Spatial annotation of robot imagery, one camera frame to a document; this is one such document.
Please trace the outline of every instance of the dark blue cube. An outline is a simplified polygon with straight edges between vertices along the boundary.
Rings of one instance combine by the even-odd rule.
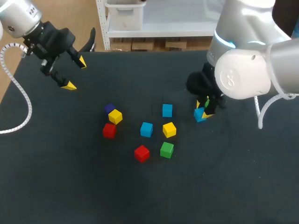
[[[113,110],[115,110],[115,106],[113,104],[108,104],[104,107],[106,114],[110,114]]]

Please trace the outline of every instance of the floor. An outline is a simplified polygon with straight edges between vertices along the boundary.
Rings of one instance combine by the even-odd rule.
[[[97,51],[104,51],[97,5],[95,0],[35,0],[34,3],[43,12],[42,21],[50,21],[56,28],[69,28],[75,35],[74,47],[80,49],[88,40],[92,27],[96,28]],[[22,44],[23,39],[13,39],[4,33],[0,41],[0,47],[11,42]],[[10,49],[5,55],[5,62],[13,74],[20,62],[21,52],[19,49]],[[0,102],[10,83],[3,69],[0,68]]]

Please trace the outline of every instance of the green cube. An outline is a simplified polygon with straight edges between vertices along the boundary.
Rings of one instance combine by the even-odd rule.
[[[160,150],[160,156],[170,159],[172,152],[173,152],[173,144],[164,142]]]

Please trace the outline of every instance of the blue cube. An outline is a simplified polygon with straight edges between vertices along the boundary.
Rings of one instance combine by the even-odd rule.
[[[140,135],[150,138],[151,134],[153,134],[153,124],[144,122],[140,128]]]
[[[163,104],[162,117],[172,118],[172,104]]]
[[[202,118],[202,115],[204,114],[205,108],[201,107],[194,111],[194,117],[197,122],[205,121],[206,118]]]
[[[113,110],[115,110],[115,106],[113,104],[108,104],[104,107],[106,114],[110,114]]]

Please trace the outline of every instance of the cube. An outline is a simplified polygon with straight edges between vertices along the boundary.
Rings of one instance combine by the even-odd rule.
[[[205,112],[205,109],[203,107],[194,110],[194,117],[197,122],[202,122],[202,121],[206,120],[206,118],[202,118],[202,115],[204,114],[204,112]]]
[[[160,150],[160,156],[170,159],[172,153],[173,153],[173,144],[164,142]]]
[[[150,138],[152,134],[153,134],[153,124],[143,122],[140,128],[140,135],[143,137]]]
[[[163,133],[166,136],[166,138],[170,138],[177,134],[177,129],[174,126],[174,124],[172,122],[170,122],[166,125],[163,125]]]
[[[106,114],[110,114],[113,110],[115,110],[115,106],[113,104],[108,104],[104,107]]]
[[[105,124],[103,128],[103,136],[108,139],[113,139],[116,134],[116,125],[113,124]]]
[[[116,109],[110,112],[108,116],[109,116],[109,120],[115,125],[117,125],[122,121],[122,113]]]
[[[150,152],[145,146],[140,146],[134,151],[134,156],[139,162],[145,162],[150,157]]]
[[[163,104],[162,117],[172,118],[172,104]]]

